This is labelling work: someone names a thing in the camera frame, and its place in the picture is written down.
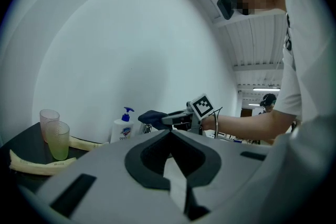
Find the soap bottle label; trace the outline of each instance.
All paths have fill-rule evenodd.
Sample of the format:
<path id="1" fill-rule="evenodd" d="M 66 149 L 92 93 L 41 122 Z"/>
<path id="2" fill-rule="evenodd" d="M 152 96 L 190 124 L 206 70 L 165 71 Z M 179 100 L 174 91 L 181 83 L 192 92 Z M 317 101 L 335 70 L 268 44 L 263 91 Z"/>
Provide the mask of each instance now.
<path id="1" fill-rule="evenodd" d="M 124 140 L 124 139 L 129 139 L 130 138 L 130 133 L 131 133 L 131 128 L 130 127 L 126 127 L 124 129 L 121 130 L 120 134 L 123 135 L 123 137 L 120 137 L 120 140 Z"/>

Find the sleeve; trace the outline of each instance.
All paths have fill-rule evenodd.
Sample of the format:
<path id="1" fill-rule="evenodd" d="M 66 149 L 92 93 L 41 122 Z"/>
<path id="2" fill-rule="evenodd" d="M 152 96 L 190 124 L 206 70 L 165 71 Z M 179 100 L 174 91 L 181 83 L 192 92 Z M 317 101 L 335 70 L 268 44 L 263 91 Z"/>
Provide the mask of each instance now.
<path id="1" fill-rule="evenodd" d="M 302 114 L 301 91 L 295 71 L 293 55 L 284 48 L 283 56 L 281 90 L 274 109 L 282 113 L 296 115 L 300 118 Z"/>

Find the person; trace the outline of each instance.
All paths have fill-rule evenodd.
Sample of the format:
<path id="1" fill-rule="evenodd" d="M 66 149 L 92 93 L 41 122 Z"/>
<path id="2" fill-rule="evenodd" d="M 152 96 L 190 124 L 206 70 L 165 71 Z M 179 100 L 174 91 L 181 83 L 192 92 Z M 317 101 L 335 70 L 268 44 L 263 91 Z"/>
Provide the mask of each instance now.
<path id="1" fill-rule="evenodd" d="M 305 121 L 336 111 L 335 25 L 323 0 L 230 0 L 244 15 L 281 9 L 287 13 L 281 90 L 272 111 L 235 118 L 220 115 L 218 129 L 248 140 L 268 140 L 283 134 L 296 118 Z M 202 121 L 214 130 L 213 115 Z"/>
<path id="2" fill-rule="evenodd" d="M 262 101 L 260 102 L 260 106 L 263 106 L 265 111 L 267 113 L 271 112 L 273 110 L 273 107 L 277 101 L 277 98 L 272 93 L 267 93 L 262 98 Z"/>

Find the table surface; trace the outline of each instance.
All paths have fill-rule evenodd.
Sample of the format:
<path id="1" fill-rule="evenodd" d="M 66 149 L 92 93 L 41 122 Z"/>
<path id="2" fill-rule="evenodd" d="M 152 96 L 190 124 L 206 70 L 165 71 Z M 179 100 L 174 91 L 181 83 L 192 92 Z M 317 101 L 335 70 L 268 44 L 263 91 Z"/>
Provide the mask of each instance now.
<path id="1" fill-rule="evenodd" d="M 58 161 L 53 158 L 48 144 L 42 138 L 39 122 L 24 130 L 0 148 L 1 157 L 5 159 L 8 166 L 11 164 L 9 150 L 12 150 L 21 159 L 32 163 L 48 164 Z M 80 158 L 86 152 L 70 147 L 68 158 Z M 34 193 L 50 177 L 26 174 L 10 169 L 9 172 L 14 176 L 17 184 L 27 187 Z"/>

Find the hand soap bottle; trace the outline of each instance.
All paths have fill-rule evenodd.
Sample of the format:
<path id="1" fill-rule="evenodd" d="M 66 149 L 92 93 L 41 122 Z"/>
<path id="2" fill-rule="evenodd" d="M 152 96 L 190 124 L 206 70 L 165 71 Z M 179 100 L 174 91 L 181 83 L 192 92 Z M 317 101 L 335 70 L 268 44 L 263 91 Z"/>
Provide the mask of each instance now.
<path id="1" fill-rule="evenodd" d="M 131 132 L 134 122 L 130 121 L 129 111 L 133 111 L 131 108 L 125 108 L 126 113 L 121 119 L 115 120 L 112 127 L 111 141 L 110 143 L 129 139 L 131 137 Z"/>

